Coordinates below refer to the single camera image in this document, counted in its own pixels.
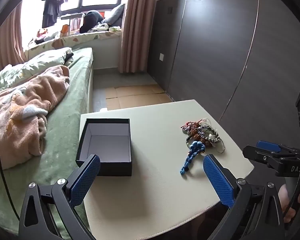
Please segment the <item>person's right hand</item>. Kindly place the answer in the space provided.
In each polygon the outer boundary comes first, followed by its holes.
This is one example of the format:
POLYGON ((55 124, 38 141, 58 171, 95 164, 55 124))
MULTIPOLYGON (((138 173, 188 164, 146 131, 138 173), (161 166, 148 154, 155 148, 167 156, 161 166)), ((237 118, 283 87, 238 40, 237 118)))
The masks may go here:
MULTIPOLYGON (((280 200, 281 207, 282 207, 282 212, 285 212, 285 210, 287 209, 287 206, 289 204, 289 201, 290 201, 289 196, 288 196, 288 191, 286 189, 285 184, 283 184, 280 187, 278 195, 279 195, 279 200, 280 200)), ((293 208, 290 207, 288 212, 284 216, 283 221, 285 223, 290 222, 290 220, 295 216, 295 214, 296 214, 296 211, 293 208)))

